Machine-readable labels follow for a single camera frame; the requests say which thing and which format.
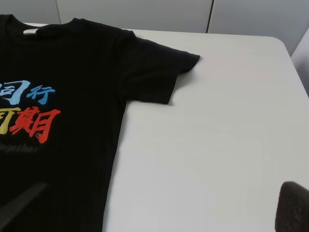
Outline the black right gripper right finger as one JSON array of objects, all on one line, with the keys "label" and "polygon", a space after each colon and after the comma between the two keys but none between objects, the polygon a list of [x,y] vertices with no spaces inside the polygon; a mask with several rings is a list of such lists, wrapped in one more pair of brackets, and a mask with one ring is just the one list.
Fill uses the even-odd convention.
[{"label": "black right gripper right finger", "polygon": [[276,232],[309,231],[309,190],[296,182],[284,182],[280,189]]}]

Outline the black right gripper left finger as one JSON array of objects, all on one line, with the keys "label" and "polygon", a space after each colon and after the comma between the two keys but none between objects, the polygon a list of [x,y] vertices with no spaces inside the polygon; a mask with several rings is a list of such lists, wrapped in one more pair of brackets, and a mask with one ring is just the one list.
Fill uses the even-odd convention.
[{"label": "black right gripper left finger", "polygon": [[48,187],[47,183],[38,183],[20,195],[12,199],[6,205],[0,207],[0,224],[8,225],[20,214],[35,198],[37,198]]}]

